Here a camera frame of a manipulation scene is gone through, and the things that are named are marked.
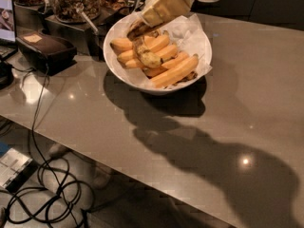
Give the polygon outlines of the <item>spotted brown ripe banana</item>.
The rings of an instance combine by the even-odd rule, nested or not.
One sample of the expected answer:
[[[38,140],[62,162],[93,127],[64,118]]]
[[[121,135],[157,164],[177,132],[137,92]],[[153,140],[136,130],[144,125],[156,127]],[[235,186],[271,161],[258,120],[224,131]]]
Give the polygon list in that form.
[[[134,41],[136,38],[152,32],[157,28],[158,26],[149,27],[142,19],[136,19],[127,30],[126,37],[130,41]]]

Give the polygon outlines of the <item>white ceramic bowl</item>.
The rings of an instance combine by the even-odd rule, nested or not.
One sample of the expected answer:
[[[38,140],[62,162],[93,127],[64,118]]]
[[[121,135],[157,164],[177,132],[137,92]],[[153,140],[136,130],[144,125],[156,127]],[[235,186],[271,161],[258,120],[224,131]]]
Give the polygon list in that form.
[[[126,29],[130,25],[130,23],[135,21],[136,17],[137,17],[136,14],[131,14],[126,16],[125,18],[118,21],[107,33],[104,39],[104,59],[107,65],[112,60],[118,61],[117,56],[121,53],[119,51],[115,51],[111,47],[110,42],[116,38],[127,38]],[[144,37],[144,41],[152,52],[154,52],[163,59],[164,63],[169,61],[170,59],[175,58],[179,52],[184,51],[181,50],[178,44],[169,37],[168,30],[167,29],[162,30],[162,27],[146,35]],[[138,69],[142,73],[143,73],[143,69],[147,67],[144,66],[143,63],[139,61],[137,56],[134,59],[129,60],[125,64],[119,62],[119,65],[123,69]],[[192,71],[181,81],[184,82],[185,80],[191,80],[194,79],[195,77],[196,74]]]

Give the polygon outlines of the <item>curved spotted banana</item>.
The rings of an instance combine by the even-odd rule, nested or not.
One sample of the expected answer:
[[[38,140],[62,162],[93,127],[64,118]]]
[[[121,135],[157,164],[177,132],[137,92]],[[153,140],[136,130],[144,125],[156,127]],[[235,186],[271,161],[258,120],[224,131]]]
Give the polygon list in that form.
[[[146,67],[154,68],[162,64],[161,57],[148,48],[143,37],[138,37],[133,41],[133,48],[139,61]]]

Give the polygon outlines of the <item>yellow banana far left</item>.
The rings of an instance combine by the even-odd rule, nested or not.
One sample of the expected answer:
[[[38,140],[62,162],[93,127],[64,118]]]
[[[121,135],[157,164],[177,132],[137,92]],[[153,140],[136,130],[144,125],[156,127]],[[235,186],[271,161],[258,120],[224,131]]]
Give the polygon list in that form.
[[[128,38],[116,38],[110,42],[115,51],[124,52],[133,48],[132,42]]]

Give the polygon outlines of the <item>yellow banana lower left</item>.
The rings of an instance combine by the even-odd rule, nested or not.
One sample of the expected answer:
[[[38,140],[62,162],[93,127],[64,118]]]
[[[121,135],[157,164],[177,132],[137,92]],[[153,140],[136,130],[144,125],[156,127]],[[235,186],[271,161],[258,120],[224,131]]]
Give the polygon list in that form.
[[[130,49],[128,51],[124,51],[122,53],[120,53],[118,56],[117,56],[117,60],[120,62],[120,63],[123,63],[125,64],[126,62],[128,62],[129,60],[131,59],[134,59],[136,57],[136,54],[135,52]]]

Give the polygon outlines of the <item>long yellow front banana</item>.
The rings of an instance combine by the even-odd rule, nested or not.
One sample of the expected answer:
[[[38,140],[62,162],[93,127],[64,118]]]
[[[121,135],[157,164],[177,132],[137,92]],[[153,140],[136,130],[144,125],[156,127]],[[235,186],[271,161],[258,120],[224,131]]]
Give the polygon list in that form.
[[[198,63],[199,57],[197,55],[188,57],[173,68],[153,77],[151,83],[155,88],[171,86],[191,73]]]

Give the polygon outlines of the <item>yellow banana middle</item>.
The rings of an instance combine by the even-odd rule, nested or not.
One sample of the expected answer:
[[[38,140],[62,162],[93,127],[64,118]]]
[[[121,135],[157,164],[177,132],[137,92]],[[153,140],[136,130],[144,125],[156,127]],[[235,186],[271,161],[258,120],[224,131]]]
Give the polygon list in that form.
[[[188,57],[189,57],[189,54],[185,51],[182,51],[182,52],[179,52],[175,58],[170,59],[169,61],[163,63],[161,66],[155,67],[155,68],[145,67],[142,70],[142,72],[148,78],[153,78],[153,77],[165,72],[166,70],[175,67],[177,64],[179,64],[183,60],[187,59]]]

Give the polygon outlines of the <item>large glass nut jar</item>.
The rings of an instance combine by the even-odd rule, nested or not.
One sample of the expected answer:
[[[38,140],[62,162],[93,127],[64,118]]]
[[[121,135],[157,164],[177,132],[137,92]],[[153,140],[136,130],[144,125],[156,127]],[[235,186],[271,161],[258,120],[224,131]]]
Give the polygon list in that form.
[[[80,15],[83,12],[89,19],[94,20],[100,14],[100,0],[48,0],[57,20],[62,23],[84,23]]]

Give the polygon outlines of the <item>black display stand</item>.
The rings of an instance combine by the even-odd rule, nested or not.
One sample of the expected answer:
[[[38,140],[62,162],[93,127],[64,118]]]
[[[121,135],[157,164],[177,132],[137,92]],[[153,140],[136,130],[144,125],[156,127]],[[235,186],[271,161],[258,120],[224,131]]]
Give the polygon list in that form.
[[[60,22],[52,13],[51,8],[45,8],[44,6],[25,7],[16,5],[15,19],[19,34],[29,30],[61,37],[75,46],[79,54],[102,59],[103,45],[107,32],[117,21],[133,11],[133,4],[118,10],[101,8],[102,14],[92,21],[98,30],[97,32],[93,31],[88,22],[82,24]]]

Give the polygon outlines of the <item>black pouch with label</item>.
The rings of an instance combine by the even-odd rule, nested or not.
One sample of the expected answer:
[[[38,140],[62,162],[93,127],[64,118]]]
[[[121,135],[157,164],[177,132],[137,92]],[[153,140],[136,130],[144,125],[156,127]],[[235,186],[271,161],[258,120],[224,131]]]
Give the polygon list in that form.
[[[16,38],[19,50],[38,71],[53,76],[72,65],[77,48],[66,39],[31,32]]]

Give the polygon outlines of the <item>laptop computer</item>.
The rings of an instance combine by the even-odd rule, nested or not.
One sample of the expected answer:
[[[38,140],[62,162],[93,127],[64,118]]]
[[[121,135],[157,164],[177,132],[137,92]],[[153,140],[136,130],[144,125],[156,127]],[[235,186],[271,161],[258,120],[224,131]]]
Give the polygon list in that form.
[[[13,0],[0,0],[0,60],[5,61],[17,52]]]

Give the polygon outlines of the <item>grey box on floor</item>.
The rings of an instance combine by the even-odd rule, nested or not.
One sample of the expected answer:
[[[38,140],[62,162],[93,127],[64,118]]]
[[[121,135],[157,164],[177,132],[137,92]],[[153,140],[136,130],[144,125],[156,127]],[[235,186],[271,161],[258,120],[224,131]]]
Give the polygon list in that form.
[[[34,159],[11,148],[0,156],[0,186],[15,193],[36,170]]]

